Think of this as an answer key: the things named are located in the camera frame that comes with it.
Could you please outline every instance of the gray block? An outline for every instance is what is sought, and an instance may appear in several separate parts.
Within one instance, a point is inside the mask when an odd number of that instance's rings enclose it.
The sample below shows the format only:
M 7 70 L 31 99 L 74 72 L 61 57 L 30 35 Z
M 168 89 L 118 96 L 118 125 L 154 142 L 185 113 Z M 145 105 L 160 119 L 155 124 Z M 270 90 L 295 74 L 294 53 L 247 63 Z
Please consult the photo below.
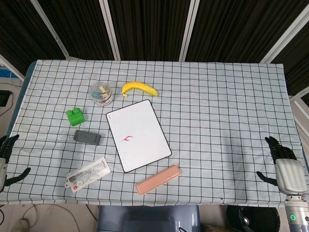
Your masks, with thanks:
M 94 134 L 82 130 L 77 130 L 74 135 L 74 140 L 86 144 L 98 145 L 101 139 L 101 135 Z

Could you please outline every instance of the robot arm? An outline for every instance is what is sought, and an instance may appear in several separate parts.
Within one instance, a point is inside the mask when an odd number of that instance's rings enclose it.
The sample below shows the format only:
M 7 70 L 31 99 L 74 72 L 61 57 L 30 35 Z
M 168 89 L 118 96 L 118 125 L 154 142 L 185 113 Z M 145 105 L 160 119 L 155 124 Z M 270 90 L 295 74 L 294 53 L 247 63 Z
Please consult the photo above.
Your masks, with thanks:
M 31 170 L 30 168 L 26 168 L 21 175 L 7 179 L 7 166 L 10 161 L 13 145 L 18 138 L 19 135 L 13 136 L 9 139 L 6 139 L 6 136 L 0 138 L 0 192 L 3 191 L 5 186 L 10 186 L 11 184 L 24 179 Z
M 304 193 L 307 191 L 305 174 L 300 161 L 288 147 L 283 147 L 273 138 L 265 138 L 273 158 L 276 179 L 268 178 L 256 172 L 259 178 L 267 183 L 278 186 L 284 193 L 287 219 L 291 232 L 309 232 L 309 205 Z

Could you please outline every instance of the whiteboard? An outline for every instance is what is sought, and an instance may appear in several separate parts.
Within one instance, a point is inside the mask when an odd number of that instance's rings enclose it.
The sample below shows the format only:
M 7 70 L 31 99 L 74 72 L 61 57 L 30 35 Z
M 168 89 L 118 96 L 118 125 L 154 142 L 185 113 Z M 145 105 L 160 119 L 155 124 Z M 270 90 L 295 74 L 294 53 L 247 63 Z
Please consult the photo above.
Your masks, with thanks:
M 106 114 L 125 172 L 171 155 L 149 100 Z

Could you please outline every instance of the white beam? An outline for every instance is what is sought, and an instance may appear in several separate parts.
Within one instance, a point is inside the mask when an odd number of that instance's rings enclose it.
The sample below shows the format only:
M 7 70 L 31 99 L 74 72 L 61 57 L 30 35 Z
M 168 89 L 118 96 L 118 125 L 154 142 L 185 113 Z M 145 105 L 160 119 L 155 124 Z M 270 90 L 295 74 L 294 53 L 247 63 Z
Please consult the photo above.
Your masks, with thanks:
M 51 24 L 51 22 L 49 21 L 47 15 L 45 14 L 43 8 L 41 7 L 41 5 L 39 4 L 38 0 L 30 0 L 30 2 L 32 3 L 32 5 L 34 6 L 35 10 L 38 12 L 38 14 L 40 15 L 41 19 L 43 20 L 44 24 L 47 26 L 48 30 L 50 31 L 50 33 L 52 34 L 53 38 L 56 40 L 58 46 L 60 47 L 63 55 L 65 56 L 66 59 L 70 59 L 69 53 L 66 50 L 64 44 L 62 43 L 60 37 L 58 36 L 57 32 L 55 31 L 53 25 Z
M 14 73 L 21 81 L 25 80 L 25 76 L 13 66 L 6 58 L 0 55 L 0 63 L 7 67 L 12 73 Z
M 296 101 L 309 93 L 309 86 L 299 91 L 295 96 L 290 98 L 290 101 Z
M 309 21 L 309 4 L 298 15 L 289 28 L 282 34 L 278 41 L 272 46 L 270 51 L 264 56 L 260 63 L 270 63 L 285 48 L 285 46 L 294 38 L 297 33 Z
M 118 49 L 118 44 L 117 44 L 114 26 L 112 24 L 112 16 L 111 16 L 110 8 L 109 8 L 109 5 L 108 5 L 108 0 L 99 0 L 99 3 L 100 3 L 100 6 L 101 6 L 101 11 L 102 11 L 102 15 L 103 15 L 103 18 L 104 18 L 108 38 L 110 39 L 114 59 L 120 60 L 120 54 L 119 54 L 119 49 Z
M 197 9 L 199 5 L 199 0 L 191 0 L 189 6 L 189 12 L 187 17 L 187 22 L 183 34 L 183 43 L 180 49 L 179 62 L 184 62 L 187 56 L 189 43 L 191 40 L 192 30 L 197 16 Z

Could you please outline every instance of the banana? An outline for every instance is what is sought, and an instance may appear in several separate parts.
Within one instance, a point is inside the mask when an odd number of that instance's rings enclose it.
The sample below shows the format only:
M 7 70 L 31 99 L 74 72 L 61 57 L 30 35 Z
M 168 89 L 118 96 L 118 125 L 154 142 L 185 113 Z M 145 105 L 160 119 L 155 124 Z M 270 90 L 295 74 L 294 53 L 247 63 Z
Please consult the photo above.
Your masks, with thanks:
M 150 86 L 148 86 L 144 83 L 136 82 L 136 81 L 124 84 L 121 88 L 122 95 L 124 97 L 127 97 L 126 92 L 131 90 L 131 89 L 138 89 L 138 90 L 147 92 L 150 95 L 155 96 L 155 97 L 159 96 L 159 93 L 154 88 L 152 88 L 152 87 L 150 87 Z

